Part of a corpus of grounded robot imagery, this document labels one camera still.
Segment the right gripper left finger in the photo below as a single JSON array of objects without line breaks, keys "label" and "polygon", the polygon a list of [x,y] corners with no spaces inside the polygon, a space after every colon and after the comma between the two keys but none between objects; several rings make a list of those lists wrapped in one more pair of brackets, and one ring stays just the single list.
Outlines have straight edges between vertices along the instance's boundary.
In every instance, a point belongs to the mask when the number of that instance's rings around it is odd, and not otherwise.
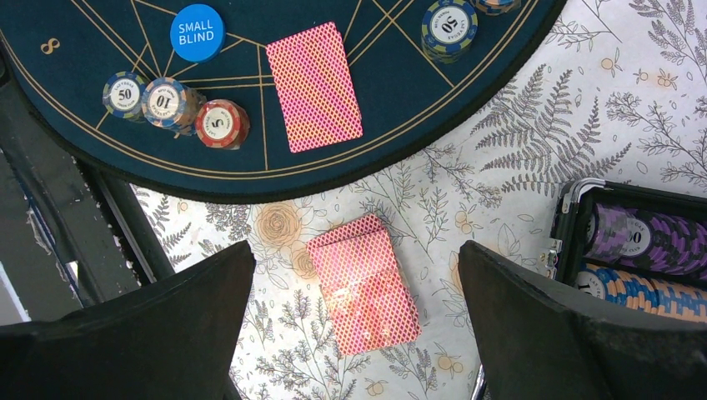
[{"label": "right gripper left finger", "polygon": [[254,269],[242,241],[58,320],[2,327],[2,398],[224,398]]}]

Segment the red playing card deck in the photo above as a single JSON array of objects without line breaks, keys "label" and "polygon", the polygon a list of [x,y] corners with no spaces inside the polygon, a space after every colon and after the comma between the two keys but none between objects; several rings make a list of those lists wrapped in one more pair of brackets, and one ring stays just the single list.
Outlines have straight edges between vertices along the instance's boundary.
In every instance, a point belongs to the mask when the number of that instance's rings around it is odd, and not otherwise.
[{"label": "red playing card deck", "polygon": [[355,355],[415,341],[419,313],[389,232],[367,214],[306,244],[338,350]]}]

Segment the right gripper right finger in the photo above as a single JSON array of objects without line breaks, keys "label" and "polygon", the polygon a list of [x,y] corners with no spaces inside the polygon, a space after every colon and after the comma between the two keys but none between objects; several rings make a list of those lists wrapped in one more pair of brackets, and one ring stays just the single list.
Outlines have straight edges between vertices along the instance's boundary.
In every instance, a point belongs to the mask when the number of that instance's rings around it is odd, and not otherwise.
[{"label": "right gripper right finger", "polygon": [[706,326],[600,300],[467,241],[459,276],[494,399],[703,399]]}]

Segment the dealt red cards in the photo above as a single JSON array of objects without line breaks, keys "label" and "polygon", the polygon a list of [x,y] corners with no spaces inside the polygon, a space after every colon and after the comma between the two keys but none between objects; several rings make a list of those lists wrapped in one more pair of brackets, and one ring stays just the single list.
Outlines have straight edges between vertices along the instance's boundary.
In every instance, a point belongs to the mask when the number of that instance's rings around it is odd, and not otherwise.
[{"label": "dealt red cards", "polygon": [[266,54],[291,153],[363,136],[343,37],[334,22],[271,42]]}]

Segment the blue yellow fifty chip stack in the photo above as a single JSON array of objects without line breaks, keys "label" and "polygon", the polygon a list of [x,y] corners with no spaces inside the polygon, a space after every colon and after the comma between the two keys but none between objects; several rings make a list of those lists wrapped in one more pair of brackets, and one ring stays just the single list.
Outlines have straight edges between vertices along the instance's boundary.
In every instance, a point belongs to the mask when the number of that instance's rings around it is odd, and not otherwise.
[{"label": "blue yellow fifty chip stack", "polygon": [[478,15],[468,1],[435,1],[421,23],[423,52],[432,61],[455,63],[470,49],[478,27]]}]

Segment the red white chip stack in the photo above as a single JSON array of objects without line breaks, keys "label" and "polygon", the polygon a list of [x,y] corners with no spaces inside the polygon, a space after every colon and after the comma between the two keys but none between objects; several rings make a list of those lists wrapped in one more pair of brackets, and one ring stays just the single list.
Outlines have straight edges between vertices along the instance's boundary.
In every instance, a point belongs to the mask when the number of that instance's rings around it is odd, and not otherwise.
[{"label": "red white chip stack", "polygon": [[250,120],[235,102],[215,99],[201,107],[195,129],[200,141],[208,148],[238,150],[248,136]]}]

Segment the blue ten chip stack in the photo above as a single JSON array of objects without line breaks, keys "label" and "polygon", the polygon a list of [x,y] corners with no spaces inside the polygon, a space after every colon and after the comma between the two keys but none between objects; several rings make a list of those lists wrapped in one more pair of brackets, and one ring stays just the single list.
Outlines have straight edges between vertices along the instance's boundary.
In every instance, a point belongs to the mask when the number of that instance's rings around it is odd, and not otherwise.
[{"label": "blue ten chip stack", "polygon": [[207,102],[202,93],[171,77],[151,81],[142,95],[144,117],[158,128],[179,135],[196,134],[195,120]]}]

